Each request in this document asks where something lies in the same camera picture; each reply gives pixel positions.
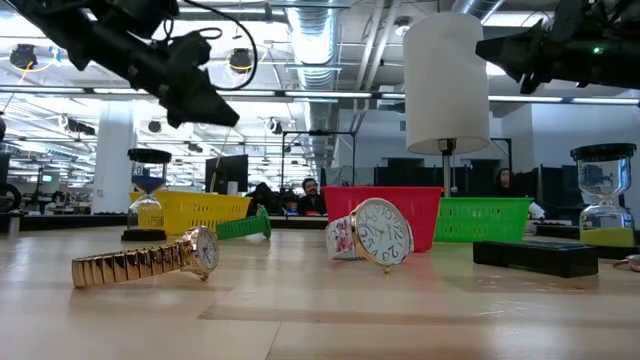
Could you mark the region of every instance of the wristwatch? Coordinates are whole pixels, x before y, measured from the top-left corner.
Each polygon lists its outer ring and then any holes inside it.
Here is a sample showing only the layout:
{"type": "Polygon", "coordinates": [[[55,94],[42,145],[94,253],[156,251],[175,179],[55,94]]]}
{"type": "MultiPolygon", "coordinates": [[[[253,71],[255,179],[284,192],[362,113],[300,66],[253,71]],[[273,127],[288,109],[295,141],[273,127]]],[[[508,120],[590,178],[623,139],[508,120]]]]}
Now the wristwatch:
{"type": "Polygon", "coordinates": [[[370,198],[327,226],[327,250],[335,260],[365,258],[383,266],[401,263],[413,251],[409,222],[392,203],[370,198]]]}
{"type": "Polygon", "coordinates": [[[207,227],[199,226],[171,245],[74,259],[71,275],[77,288],[137,280],[178,269],[206,281],[218,265],[219,254],[216,236],[207,227]]]}

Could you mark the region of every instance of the white lampshade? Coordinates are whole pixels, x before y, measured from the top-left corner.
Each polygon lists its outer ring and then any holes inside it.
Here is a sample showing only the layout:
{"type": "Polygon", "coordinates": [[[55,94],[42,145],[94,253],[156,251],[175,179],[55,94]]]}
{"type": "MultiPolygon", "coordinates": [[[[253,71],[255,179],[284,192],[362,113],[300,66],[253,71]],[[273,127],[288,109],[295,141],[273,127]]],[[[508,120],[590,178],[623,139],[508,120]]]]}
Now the white lampshade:
{"type": "Polygon", "coordinates": [[[439,139],[456,139],[457,154],[489,144],[486,63],[475,54],[480,40],[480,21],[458,13],[430,16],[405,34],[407,150],[439,155],[439,139]]]}

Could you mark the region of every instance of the white column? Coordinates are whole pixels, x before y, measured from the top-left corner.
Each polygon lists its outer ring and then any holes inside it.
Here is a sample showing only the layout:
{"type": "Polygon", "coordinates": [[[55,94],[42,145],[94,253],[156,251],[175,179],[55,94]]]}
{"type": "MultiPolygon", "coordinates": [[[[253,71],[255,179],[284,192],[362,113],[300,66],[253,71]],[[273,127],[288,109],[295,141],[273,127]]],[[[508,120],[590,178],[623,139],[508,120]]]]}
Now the white column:
{"type": "Polygon", "coordinates": [[[100,114],[91,212],[126,213],[131,201],[131,162],[137,143],[133,103],[106,101],[100,114]]]}

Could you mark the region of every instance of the gold metal watch band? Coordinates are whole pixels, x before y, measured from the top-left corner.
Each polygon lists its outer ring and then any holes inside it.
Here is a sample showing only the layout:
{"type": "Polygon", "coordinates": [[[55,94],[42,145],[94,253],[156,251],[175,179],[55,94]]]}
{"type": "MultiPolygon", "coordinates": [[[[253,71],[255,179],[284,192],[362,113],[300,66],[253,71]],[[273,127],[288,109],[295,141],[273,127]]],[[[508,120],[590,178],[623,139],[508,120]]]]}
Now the gold metal watch band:
{"type": "Polygon", "coordinates": [[[131,249],[73,259],[75,287],[96,286],[141,279],[178,270],[185,264],[183,247],[176,243],[157,248],[131,249]]]}

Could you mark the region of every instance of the woman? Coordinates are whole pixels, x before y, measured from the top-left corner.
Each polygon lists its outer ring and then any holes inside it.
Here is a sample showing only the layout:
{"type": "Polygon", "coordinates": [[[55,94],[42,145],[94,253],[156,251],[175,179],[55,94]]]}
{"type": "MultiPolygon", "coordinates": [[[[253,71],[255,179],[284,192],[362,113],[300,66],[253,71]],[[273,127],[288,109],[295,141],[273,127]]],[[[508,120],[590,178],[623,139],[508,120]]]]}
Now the woman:
{"type": "Polygon", "coordinates": [[[513,186],[513,178],[513,173],[509,169],[500,169],[496,176],[494,195],[496,197],[522,197],[522,194],[517,192],[513,186]]]}
{"type": "Polygon", "coordinates": [[[247,194],[251,197],[247,216],[253,216],[258,211],[258,204],[264,206],[270,214],[278,212],[276,196],[266,183],[260,183],[253,192],[247,194]]]}
{"type": "MultiPolygon", "coordinates": [[[[500,169],[498,171],[498,175],[496,176],[495,196],[526,197],[526,195],[514,185],[514,178],[515,177],[513,176],[513,173],[509,171],[509,169],[500,169]]],[[[529,205],[529,215],[531,215],[532,219],[543,220],[544,210],[540,207],[540,205],[536,204],[534,201],[531,201],[531,204],[529,205]]]]}

